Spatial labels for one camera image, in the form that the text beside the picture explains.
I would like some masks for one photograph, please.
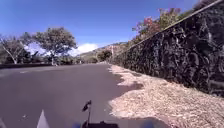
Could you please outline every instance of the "hillside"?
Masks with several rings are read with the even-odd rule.
[[[110,45],[95,49],[90,52],[82,53],[82,54],[78,55],[78,57],[81,57],[83,59],[90,58],[90,57],[96,57],[98,53],[100,53],[104,50],[112,51],[112,49],[113,49],[114,55],[118,55],[118,54],[122,53],[122,51],[124,51],[126,46],[127,46],[127,42],[119,42],[119,43],[115,43],[115,44],[110,44]]]

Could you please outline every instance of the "sky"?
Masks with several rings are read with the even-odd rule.
[[[1,0],[0,34],[21,35],[64,27],[77,41],[80,54],[128,41],[144,17],[159,17],[159,8],[189,10],[198,0]],[[40,50],[32,44],[31,51]]]

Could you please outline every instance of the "road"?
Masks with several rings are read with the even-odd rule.
[[[0,118],[7,128],[36,128],[42,110],[50,128],[71,128],[83,122],[83,105],[92,100],[91,122],[104,120],[121,128],[137,128],[145,119],[111,116],[108,101],[133,87],[117,86],[122,79],[110,65],[92,64],[0,70]]]

